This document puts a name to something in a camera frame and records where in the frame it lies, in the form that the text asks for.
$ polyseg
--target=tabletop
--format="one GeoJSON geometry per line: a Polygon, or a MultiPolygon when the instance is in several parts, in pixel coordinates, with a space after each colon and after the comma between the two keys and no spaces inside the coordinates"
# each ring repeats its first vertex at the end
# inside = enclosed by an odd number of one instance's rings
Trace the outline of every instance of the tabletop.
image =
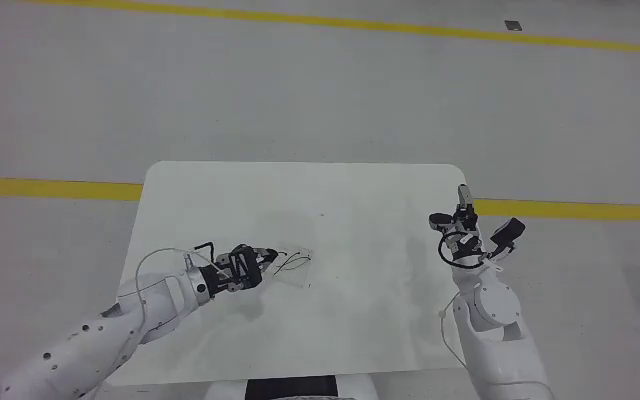
{"type": "MultiPolygon", "coordinates": [[[[303,285],[266,275],[257,288],[220,293],[174,332],[140,346],[109,382],[459,366],[442,343],[438,318],[456,287],[428,217],[454,211],[461,183],[464,175],[451,165],[155,164],[145,179],[122,281],[161,247],[212,241],[217,255],[240,243],[284,243],[313,256],[303,285]]],[[[154,257],[141,274],[184,268],[180,254],[154,257]]],[[[445,330],[460,352],[452,318],[445,330]]]]}

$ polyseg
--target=yellow stripe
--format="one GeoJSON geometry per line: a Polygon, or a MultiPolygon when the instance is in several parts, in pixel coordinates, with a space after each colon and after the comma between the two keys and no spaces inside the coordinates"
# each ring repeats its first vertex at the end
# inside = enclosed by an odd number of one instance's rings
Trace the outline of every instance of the yellow stripe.
{"type": "Polygon", "coordinates": [[[334,28],[360,29],[408,33],[414,35],[448,36],[465,39],[495,40],[502,42],[526,43],[547,46],[581,47],[609,51],[640,52],[640,44],[609,42],[604,40],[576,39],[568,37],[525,35],[522,33],[486,32],[470,29],[457,29],[441,26],[422,26],[411,24],[395,24],[380,21],[364,21],[345,18],[314,17],[307,15],[291,15],[271,12],[256,12],[243,10],[224,10],[177,4],[153,4],[121,0],[22,0],[27,3],[69,5],[81,7],[104,8],[111,10],[126,10],[159,14],[190,15],[194,17],[236,19],[245,21],[280,22],[287,24],[302,24],[328,26],[334,28]]]}
{"type": "Polygon", "coordinates": [[[476,209],[480,215],[618,221],[640,220],[640,205],[636,204],[477,199],[476,209]]]}
{"type": "MultiPolygon", "coordinates": [[[[139,183],[0,178],[0,197],[138,201],[139,183]]],[[[480,215],[589,220],[640,220],[640,205],[476,199],[480,215]]]]}
{"type": "Polygon", "coordinates": [[[142,185],[138,183],[0,178],[0,197],[52,197],[62,199],[138,201],[140,200],[141,194],[142,185]]]}

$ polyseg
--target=white cable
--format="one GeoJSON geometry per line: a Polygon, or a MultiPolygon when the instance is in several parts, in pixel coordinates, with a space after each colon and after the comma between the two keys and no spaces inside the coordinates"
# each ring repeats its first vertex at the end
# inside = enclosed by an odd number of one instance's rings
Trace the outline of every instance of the white cable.
{"type": "Polygon", "coordinates": [[[444,310],[442,310],[442,311],[440,311],[438,313],[438,316],[440,316],[440,335],[442,336],[442,342],[444,343],[444,345],[447,347],[447,349],[449,349],[449,351],[451,352],[451,354],[453,354],[453,356],[456,358],[456,360],[458,360],[460,365],[462,365],[464,367],[464,369],[467,370],[469,375],[472,376],[473,378],[481,380],[484,383],[486,383],[487,385],[491,385],[491,386],[511,386],[511,385],[523,385],[523,384],[541,385],[541,386],[544,386],[549,391],[549,394],[551,395],[551,400],[555,400],[556,396],[553,394],[553,390],[551,390],[549,385],[547,385],[544,382],[540,382],[540,381],[513,381],[513,382],[505,382],[505,383],[490,382],[490,381],[488,381],[488,380],[486,380],[486,379],[484,379],[484,378],[482,378],[480,376],[477,376],[477,375],[474,375],[473,373],[471,373],[471,371],[469,370],[469,367],[467,367],[467,364],[465,364],[465,362],[462,361],[462,359],[458,356],[458,354],[456,354],[456,352],[453,351],[451,346],[449,346],[449,343],[447,343],[447,339],[445,339],[445,337],[444,337],[444,319],[447,316],[447,310],[449,309],[449,307],[451,307],[451,304],[453,304],[453,301],[459,295],[460,295],[460,292],[456,293],[455,296],[453,296],[451,298],[449,303],[447,303],[447,306],[444,308],[444,310]]]}
{"type": "MultiPolygon", "coordinates": [[[[138,266],[136,267],[136,274],[135,274],[135,283],[136,283],[136,295],[138,296],[138,301],[140,302],[140,308],[142,309],[142,319],[140,320],[140,325],[138,326],[138,332],[137,336],[138,336],[138,340],[141,340],[142,338],[139,337],[142,333],[142,328],[144,327],[145,322],[147,322],[147,310],[145,308],[145,301],[142,300],[142,295],[140,294],[140,282],[138,281],[138,274],[140,273],[140,268],[142,267],[142,264],[144,264],[144,262],[147,260],[147,258],[151,257],[152,255],[156,254],[156,253],[160,253],[163,251],[175,251],[178,253],[187,253],[187,254],[192,254],[196,257],[201,258],[202,260],[204,260],[207,265],[212,265],[213,268],[215,268],[219,274],[222,274],[224,276],[226,276],[228,279],[230,279],[229,275],[227,275],[224,271],[220,270],[220,268],[218,268],[213,260],[207,260],[206,257],[204,257],[202,254],[198,253],[197,251],[192,251],[192,250],[184,250],[184,249],[179,249],[177,247],[163,247],[161,249],[156,249],[154,251],[152,251],[151,253],[147,254],[146,256],[142,257],[142,260],[140,260],[140,262],[138,263],[138,266]]],[[[113,363],[111,364],[111,366],[109,367],[109,371],[111,371],[113,369],[113,366],[117,364],[117,362],[120,360],[120,353],[122,353],[122,350],[124,350],[124,348],[126,347],[127,343],[129,343],[129,340],[131,340],[131,337],[127,338],[127,340],[125,340],[125,342],[122,344],[122,347],[120,348],[120,350],[118,350],[118,355],[116,356],[116,359],[113,361],[113,363]]],[[[102,387],[102,385],[104,384],[104,379],[102,380],[102,382],[100,382],[100,384],[98,386],[96,386],[95,388],[95,392],[93,393],[93,397],[91,398],[91,400],[95,400],[96,396],[98,395],[98,392],[100,391],[100,388],[102,387]]]]}

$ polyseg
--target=robotic hand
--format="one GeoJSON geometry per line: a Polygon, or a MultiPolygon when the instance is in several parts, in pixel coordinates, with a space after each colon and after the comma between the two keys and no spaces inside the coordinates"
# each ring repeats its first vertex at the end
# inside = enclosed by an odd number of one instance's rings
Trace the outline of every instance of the robotic hand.
{"type": "MultiPolygon", "coordinates": [[[[195,250],[204,247],[210,248],[213,260],[212,243],[195,250]]],[[[143,261],[164,250],[181,251],[159,249],[143,261]]],[[[62,341],[6,377],[0,386],[0,398],[67,400],[90,391],[95,396],[101,383],[131,358],[138,345],[172,332],[184,317],[224,290],[235,292],[257,286],[278,252],[240,245],[204,267],[196,267],[191,255],[204,259],[196,252],[184,252],[186,269],[176,275],[137,276],[136,271],[137,279],[118,289],[116,304],[97,318],[78,324],[62,341]],[[180,287],[184,306],[179,311],[167,285],[169,278],[176,279],[180,287]]]]}
{"type": "Polygon", "coordinates": [[[459,289],[447,305],[453,306],[466,364],[458,360],[483,400],[553,399],[538,349],[522,318],[518,296],[496,276],[502,268],[494,261],[515,249],[513,241],[525,226],[512,218],[491,236],[496,249],[485,252],[478,215],[466,185],[458,187],[458,197],[453,215],[429,216],[431,228],[442,233],[438,253],[453,267],[453,281],[459,289]],[[451,260],[442,253],[445,244],[451,260]]]}

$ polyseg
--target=black panel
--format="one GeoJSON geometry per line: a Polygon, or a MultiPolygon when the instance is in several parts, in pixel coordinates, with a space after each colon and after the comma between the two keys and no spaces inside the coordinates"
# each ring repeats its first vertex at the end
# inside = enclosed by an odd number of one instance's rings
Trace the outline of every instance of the black panel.
{"type": "Polygon", "coordinates": [[[294,396],[338,396],[336,377],[252,379],[247,382],[245,400],[273,400],[294,396]]]}

